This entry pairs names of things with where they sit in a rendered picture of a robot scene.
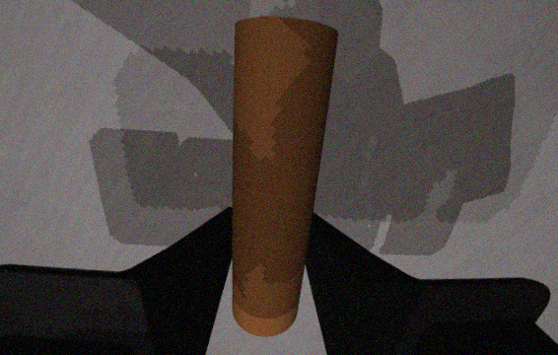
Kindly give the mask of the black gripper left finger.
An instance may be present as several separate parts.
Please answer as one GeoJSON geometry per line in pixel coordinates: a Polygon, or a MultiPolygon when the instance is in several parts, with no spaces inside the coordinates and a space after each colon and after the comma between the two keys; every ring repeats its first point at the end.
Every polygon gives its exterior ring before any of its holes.
{"type": "Polygon", "coordinates": [[[205,355],[232,263],[232,207],[123,271],[0,265],[0,337],[205,355]]]}

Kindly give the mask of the brown cylinder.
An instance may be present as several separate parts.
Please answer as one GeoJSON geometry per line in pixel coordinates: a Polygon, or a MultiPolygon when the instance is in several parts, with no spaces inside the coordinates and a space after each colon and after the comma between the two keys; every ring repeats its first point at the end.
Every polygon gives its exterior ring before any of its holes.
{"type": "Polygon", "coordinates": [[[320,0],[250,0],[235,23],[234,319],[288,330],[301,298],[338,32],[320,0]]]}

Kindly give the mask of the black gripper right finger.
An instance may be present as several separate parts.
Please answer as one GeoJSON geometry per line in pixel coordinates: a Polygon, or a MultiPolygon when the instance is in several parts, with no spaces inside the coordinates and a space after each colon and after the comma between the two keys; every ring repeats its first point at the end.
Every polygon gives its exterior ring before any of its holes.
{"type": "Polygon", "coordinates": [[[530,318],[550,290],[533,279],[411,277],[313,213],[306,268],[327,355],[411,355],[438,322],[530,318]]]}

